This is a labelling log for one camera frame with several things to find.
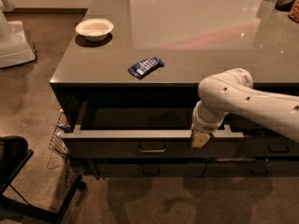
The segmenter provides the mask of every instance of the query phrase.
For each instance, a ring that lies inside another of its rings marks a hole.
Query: metal handle
[[[165,153],[166,152],[166,145],[164,145],[163,149],[142,149],[141,145],[138,145],[138,150],[140,153],[151,153],[151,154],[155,154],[155,153]]]

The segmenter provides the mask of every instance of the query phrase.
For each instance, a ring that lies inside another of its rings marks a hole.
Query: black chair
[[[84,189],[82,176],[76,175],[57,213],[44,210],[31,204],[19,203],[3,195],[21,168],[34,152],[28,149],[27,141],[19,136],[0,137],[0,209],[7,209],[21,215],[40,219],[49,223],[60,223],[77,189]]]

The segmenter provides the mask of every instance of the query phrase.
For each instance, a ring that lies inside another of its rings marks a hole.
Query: gray countertop
[[[111,36],[91,44],[75,34],[51,84],[193,86],[236,67],[256,83],[299,83],[299,24],[275,1],[93,0],[84,20],[112,21]],[[149,56],[165,66],[141,80],[129,74]]]

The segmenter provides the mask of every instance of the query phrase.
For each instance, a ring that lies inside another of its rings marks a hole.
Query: plastic arm
[[[1,0],[2,6],[0,8],[3,11],[12,11],[15,8],[15,3],[13,0]]]
[[[193,128],[215,132],[226,114],[237,114],[299,143],[299,97],[256,91],[250,73],[236,68],[205,78],[201,101],[193,110]]]

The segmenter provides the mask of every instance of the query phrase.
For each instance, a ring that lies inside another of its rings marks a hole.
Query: brown floor
[[[56,211],[74,170],[87,184],[68,208],[63,223],[298,223],[299,177],[101,178],[76,167],[51,149],[59,104],[50,78],[62,59],[76,14],[11,14],[35,43],[36,62],[0,69],[0,135],[25,137],[34,156],[13,186],[31,204]],[[12,189],[5,195],[21,200]],[[43,223],[0,210],[0,223]]]

